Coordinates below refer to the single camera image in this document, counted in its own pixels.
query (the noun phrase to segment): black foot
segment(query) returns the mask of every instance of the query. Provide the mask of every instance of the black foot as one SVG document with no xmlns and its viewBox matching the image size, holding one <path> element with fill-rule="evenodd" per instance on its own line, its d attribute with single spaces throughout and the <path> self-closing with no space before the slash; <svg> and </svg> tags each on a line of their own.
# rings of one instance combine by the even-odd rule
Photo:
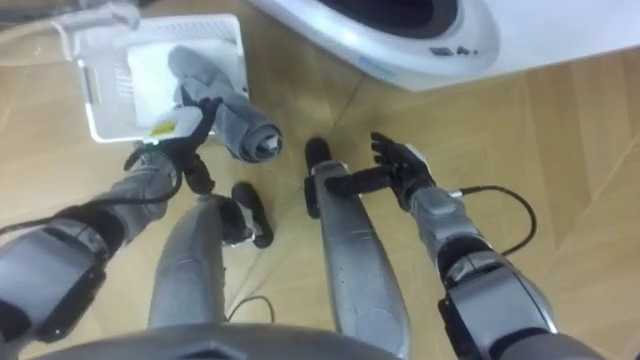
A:
<svg viewBox="0 0 640 360">
<path fill-rule="evenodd" d="M 268 248 L 273 243 L 273 230 L 256 190 L 247 182 L 239 182 L 231 189 L 231 198 L 251 210 L 253 222 L 262 230 L 262 234 L 256 235 L 253 244 L 260 249 Z"/>
<path fill-rule="evenodd" d="M 304 148 L 304 157 L 307 160 L 307 170 L 311 174 L 311 169 L 323 161 L 331 160 L 331 150 L 329 144 L 324 139 L 312 138 L 307 141 Z"/>
<path fill-rule="evenodd" d="M 317 220 L 320 218 L 320 208 L 318 207 L 316 187 L 313 176 L 311 176 L 311 169 L 323 161 L 331 160 L 331 150 L 324 139 L 312 138 L 307 142 L 304 151 L 307 170 L 309 171 L 309 176 L 304 179 L 304 199 L 307 203 L 307 214 L 309 214 L 310 218 Z"/>
</svg>

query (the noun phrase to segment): black joint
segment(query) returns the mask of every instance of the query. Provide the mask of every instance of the black joint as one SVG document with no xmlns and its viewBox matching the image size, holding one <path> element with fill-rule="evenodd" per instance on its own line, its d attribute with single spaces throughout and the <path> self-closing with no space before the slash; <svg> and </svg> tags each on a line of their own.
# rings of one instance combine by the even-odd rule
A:
<svg viewBox="0 0 640 360">
<path fill-rule="evenodd" d="M 0 334 L 5 342 L 23 336 L 31 328 L 31 320 L 19 307 L 0 300 Z"/>
<path fill-rule="evenodd" d="M 502 357 L 504 352 L 507 351 L 507 349 L 509 349 L 515 343 L 522 341 L 531 336 L 548 334 L 548 333 L 549 331 L 541 328 L 526 328 L 526 329 L 518 330 L 496 341 L 489 349 L 489 354 L 491 354 L 492 359 L 499 359 Z"/>
<path fill-rule="evenodd" d="M 72 206 L 55 215 L 56 218 L 74 220 L 92 228 L 100 235 L 107 246 L 111 258 L 125 238 L 125 227 L 111 211 L 99 206 Z"/>
<path fill-rule="evenodd" d="M 184 169 L 184 177 L 189 189 L 197 195 L 209 195 L 216 183 L 211 180 L 207 165 L 198 154 L 193 154 L 189 166 Z"/>
<path fill-rule="evenodd" d="M 320 219 L 320 207 L 318 206 L 318 196 L 316 194 L 316 184 L 313 176 L 304 179 L 304 200 L 307 204 L 307 214 L 314 220 Z"/>
<path fill-rule="evenodd" d="M 438 302 L 438 310 L 444 322 L 444 329 L 458 359 L 480 360 L 480 350 L 460 316 L 460 312 L 451 297 Z"/>
<path fill-rule="evenodd" d="M 38 329 L 36 338 L 52 343 L 69 335 L 93 303 L 105 279 L 106 275 L 101 265 L 96 264 L 90 267 Z"/>
<path fill-rule="evenodd" d="M 440 280 L 445 285 L 445 288 L 448 289 L 453 285 L 446 279 L 447 273 L 453 265 L 463 257 L 481 251 L 491 251 L 491 247 L 489 247 L 483 239 L 473 236 L 462 236 L 448 240 L 447 243 L 440 248 L 436 263 L 438 265 Z"/>
</svg>

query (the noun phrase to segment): wooden floor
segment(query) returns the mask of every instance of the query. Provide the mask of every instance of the wooden floor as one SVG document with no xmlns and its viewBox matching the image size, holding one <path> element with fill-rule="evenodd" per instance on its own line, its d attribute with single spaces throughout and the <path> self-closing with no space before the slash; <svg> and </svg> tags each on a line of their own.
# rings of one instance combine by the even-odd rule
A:
<svg viewBox="0 0 640 360">
<path fill-rule="evenodd" d="M 609 359 L 640 351 L 640 50 L 471 84 L 408 93 L 363 76 L 248 4 L 162 1 L 150 15 L 231 12 L 242 24 L 252 101 L 280 125 L 285 151 L 244 165 L 216 145 L 201 153 L 220 193 L 252 182 L 276 226 L 274 245 L 225 250 L 228 308 L 268 296 L 277 321 L 332 328 L 319 224 L 306 216 L 303 146 L 326 137 L 351 169 L 372 165 L 368 133 L 411 142 L 441 186 L 507 186 L 540 221 L 513 262 L 545 291 L 559 328 Z M 0 73 L 0 224 L 51 214 L 121 178 L 129 145 L 92 142 L 74 69 Z M 389 191 L 364 202 L 399 277 L 412 322 L 413 359 L 452 359 L 436 302 L 443 295 L 413 221 Z M 95 304 L 66 341 L 28 354 L 142 329 L 164 239 L 194 197 L 183 189 L 167 216 L 110 264 Z M 497 249 L 528 219 L 509 198 L 470 197 L 468 210 Z M 261 304 L 238 321 L 266 321 Z"/>
</svg>

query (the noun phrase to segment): gray cloth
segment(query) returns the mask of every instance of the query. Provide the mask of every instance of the gray cloth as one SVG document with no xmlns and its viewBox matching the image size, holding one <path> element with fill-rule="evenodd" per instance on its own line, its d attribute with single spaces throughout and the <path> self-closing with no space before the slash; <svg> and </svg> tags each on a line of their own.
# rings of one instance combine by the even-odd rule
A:
<svg viewBox="0 0 640 360">
<path fill-rule="evenodd" d="M 169 53 L 169 68 L 195 101 L 221 97 L 213 130 L 236 158 L 250 163 L 270 160 L 282 150 L 282 135 L 276 125 L 249 100 L 238 94 L 229 77 L 213 62 L 186 47 Z M 176 89 L 176 102 L 182 101 Z"/>
</svg>

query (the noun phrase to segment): cable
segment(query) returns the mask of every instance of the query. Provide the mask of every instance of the cable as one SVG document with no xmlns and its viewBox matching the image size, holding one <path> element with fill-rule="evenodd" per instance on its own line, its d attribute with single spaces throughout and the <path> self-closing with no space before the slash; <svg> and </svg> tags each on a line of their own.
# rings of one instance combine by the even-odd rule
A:
<svg viewBox="0 0 640 360">
<path fill-rule="evenodd" d="M 142 151 L 141 154 L 143 153 L 149 153 L 149 152 L 153 152 L 155 150 L 149 150 L 149 151 Z M 129 199 L 129 198 L 107 198 L 107 199 L 95 199 L 95 200 L 90 200 L 82 205 L 80 205 L 80 207 L 104 207 L 104 206 L 117 206 L 117 205 L 151 205 L 151 204 L 159 204 L 159 203 L 163 203 L 165 201 L 169 201 L 171 198 L 173 198 L 178 191 L 180 191 L 180 188 L 182 187 L 182 172 L 179 171 L 178 166 L 167 156 L 166 157 L 169 162 L 171 163 L 171 166 L 173 167 L 173 170 L 176 173 L 176 182 L 173 185 L 173 187 L 171 188 L 171 190 L 169 192 L 167 192 L 166 194 L 157 196 L 155 198 L 150 198 L 150 199 L 146 199 L 146 198 L 140 198 L 140 199 Z M 29 228 L 33 228 L 33 227 L 37 227 L 37 226 L 43 226 L 46 225 L 47 223 L 57 219 L 57 215 L 53 215 L 53 216 L 49 216 L 49 217 L 44 217 L 44 218 L 40 218 L 40 219 L 35 219 L 35 220 L 29 220 L 29 221 L 24 221 L 24 222 L 20 222 L 20 223 L 16 223 L 16 224 L 11 224 L 11 225 L 7 225 L 3 228 L 0 228 L 0 237 L 12 233 L 14 231 L 19 231 L 19 230 L 24 230 L 24 229 L 29 229 Z"/>
<path fill-rule="evenodd" d="M 527 202 L 527 200 L 525 200 L 525 198 L 520 196 L 518 193 L 497 185 L 472 186 L 472 187 L 460 189 L 460 192 L 462 193 L 463 196 L 476 194 L 482 191 L 498 191 L 503 194 L 511 196 L 512 198 L 516 199 L 520 204 L 522 204 L 522 206 L 527 211 L 527 214 L 529 214 L 529 219 L 531 220 L 531 227 L 529 228 L 529 233 L 527 234 L 527 236 L 525 236 L 525 238 L 519 243 L 517 243 L 516 245 L 503 251 L 502 255 L 505 257 L 513 255 L 517 251 L 520 251 L 525 246 L 529 245 L 529 243 L 531 243 L 531 241 L 533 240 L 533 237 L 536 235 L 536 232 L 538 231 L 538 219 L 536 218 L 536 213 L 533 210 L 533 207 L 529 204 L 529 202 Z"/>
<path fill-rule="evenodd" d="M 238 305 L 236 305 L 233 308 L 233 310 L 231 310 L 231 313 L 229 313 L 229 316 L 227 316 L 227 321 L 231 322 L 231 320 L 233 319 L 233 316 L 242 307 L 242 305 L 245 305 L 246 303 L 249 303 L 251 301 L 256 301 L 256 300 L 262 300 L 262 301 L 264 301 L 265 304 L 267 304 L 267 307 L 269 308 L 270 322 L 271 322 L 271 324 L 275 323 L 276 322 L 276 311 L 273 308 L 273 304 L 271 303 L 271 300 L 269 300 L 268 297 L 263 296 L 263 295 L 250 296 L 250 297 L 240 301 L 238 303 Z"/>
</svg>

